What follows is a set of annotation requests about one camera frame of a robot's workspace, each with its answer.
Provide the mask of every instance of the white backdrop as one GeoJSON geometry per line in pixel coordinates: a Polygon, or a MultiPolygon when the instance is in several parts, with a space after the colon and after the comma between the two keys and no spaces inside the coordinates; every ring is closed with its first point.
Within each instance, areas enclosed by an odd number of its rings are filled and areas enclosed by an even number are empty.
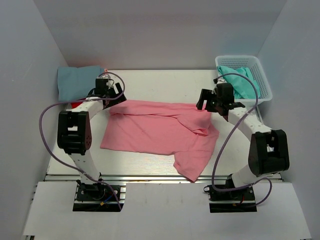
{"type": "Polygon", "coordinates": [[[320,239],[320,1],[289,0],[258,57],[273,100],[263,105],[265,124],[288,138],[293,183],[312,239],[320,239]]]}
{"type": "Polygon", "coordinates": [[[34,0],[70,66],[212,69],[257,55],[286,0],[34,0]]]}
{"type": "MultiPolygon", "coordinates": [[[[0,233],[1,239],[19,240],[49,163],[39,116],[57,101],[57,67],[66,61],[32,0],[1,0],[0,31],[0,233]]],[[[58,110],[44,117],[51,144],[58,110]]]]}

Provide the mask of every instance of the white table surface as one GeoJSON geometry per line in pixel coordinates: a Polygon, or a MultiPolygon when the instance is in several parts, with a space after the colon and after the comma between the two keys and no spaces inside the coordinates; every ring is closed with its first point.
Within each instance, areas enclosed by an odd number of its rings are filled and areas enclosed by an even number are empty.
{"type": "MultiPolygon", "coordinates": [[[[35,240],[300,240],[310,233],[291,183],[257,212],[210,213],[204,183],[129,183],[121,212],[73,212],[76,182],[39,182],[24,235],[35,240]]],[[[253,186],[256,200],[268,183],[253,186]]]]}
{"type": "MultiPolygon", "coordinates": [[[[202,89],[213,89],[215,70],[115,70],[125,81],[125,96],[129,100],[143,100],[167,103],[194,103],[199,100],[202,89]]],[[[101,149],[100,143],[108,123],[109,111],[99,112],[91,120],[91,154],[102,175],[110,176],[179,176],[173,167],[174,156],[154,155],[101,149]]],[[[214,153],[201,176],[212,174],[214,161],[233,125],[217,113],[211,117],[212,124],[219,130],[214,153]]],[[[227,176],[248,163],[249,140],[236,130],[227,144],[216,175],[227,176]]],[[[73,165],[71,158],[58,148],[53,152],[61,160],[73,165]]],[[[78,172],[50,159],[48,175],[78,175],[78,172]]]]}

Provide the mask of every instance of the pink t-shirt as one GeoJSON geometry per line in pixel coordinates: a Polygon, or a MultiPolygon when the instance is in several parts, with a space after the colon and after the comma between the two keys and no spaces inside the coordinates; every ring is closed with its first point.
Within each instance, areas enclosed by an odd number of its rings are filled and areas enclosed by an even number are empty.
{"type": "Polygon", "coordinates": [[[127,100],[110,108],[100,147],[174,155],[178,173],[194,182],[208,164],[218,136],[211,113],[197,110],[195,104],[127,100]]]}

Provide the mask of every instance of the laundry basket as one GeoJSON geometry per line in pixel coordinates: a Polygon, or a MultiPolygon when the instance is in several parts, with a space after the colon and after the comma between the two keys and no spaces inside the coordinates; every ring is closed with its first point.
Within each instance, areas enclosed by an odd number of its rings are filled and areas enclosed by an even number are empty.
{"type": "MultiPolygon", "coordinates": [[[[258,104],[272,99],[273,96],[267,77],[257,57],[249,55],[217,56],[215,58],[215,66],[226,66],[231,69],[238,69],[241,67],[249,68],[254,80],[257,81],[260,87],[261,95],[258,104]]],[[[243,103],[246,107],[252,107],[256,102],[255,99],[235,99],[235,101],[243,103]]]]}

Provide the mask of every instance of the teal cloth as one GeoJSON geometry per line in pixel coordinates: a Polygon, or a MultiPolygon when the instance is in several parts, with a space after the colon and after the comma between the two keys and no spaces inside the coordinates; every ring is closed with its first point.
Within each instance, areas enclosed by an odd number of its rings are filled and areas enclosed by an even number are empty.
{"type": "MultiPolygon", "coordinates": [[[[261,96],[260,87],[257,81],[254,80],[254,77],[252,76],[252,73],[248,67],[240,67],[234,70],[227,66],[218,66],[216,69],[221,75],[228,74],[228,73],[238,73],[238,74],[244,75],[245,77],[247,77],[253,82],[255,89],[258,92],[258,97],[260,98],[261,96]]],[[[224,76],[223,78],[227,83],[232,84],[234,89],[235,99],[256,99],[256,94],[252,85],[243,77],[237,76],[237,75],[227,75],[227,76],[224,76]]]]}
{"type": "Polygon", "coordinates": [[[96,78],[103,71],[100,66],[58,67],[59,102],[85,98],[96,86],[96,78]]]}

